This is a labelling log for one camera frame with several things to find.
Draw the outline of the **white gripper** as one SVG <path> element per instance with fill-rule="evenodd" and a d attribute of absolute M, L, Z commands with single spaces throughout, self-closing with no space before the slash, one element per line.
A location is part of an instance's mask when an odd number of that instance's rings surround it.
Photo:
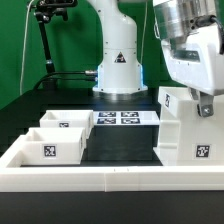
<path fill-rule="evenodd" d="M 204 118 L 214 114 L 213 96 L 224 94 L 224 54 L 220 54 L 220 41 L 216 25 L 199 28 L 177 52 L 171 50 L 167 40 L 161 41 L 169 75 L 190 87 L 191 98 L 198 102 L 198 114 Z"/>

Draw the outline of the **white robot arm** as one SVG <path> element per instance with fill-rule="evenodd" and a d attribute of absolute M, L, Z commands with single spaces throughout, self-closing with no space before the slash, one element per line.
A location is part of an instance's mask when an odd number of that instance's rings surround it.
<path fill-rule="evenodd" d="M 224 94 L 224 26 L 219 0 L 87 0 L 103 34 L 103 59 L 94 90 L 113 97 L 145 91 L 137 60 L 137 25 L 118 4 L 151 2 L 154 32 L 172 80 L 187 86 L 202 117 L 214 114 L 213 99 Z"/>

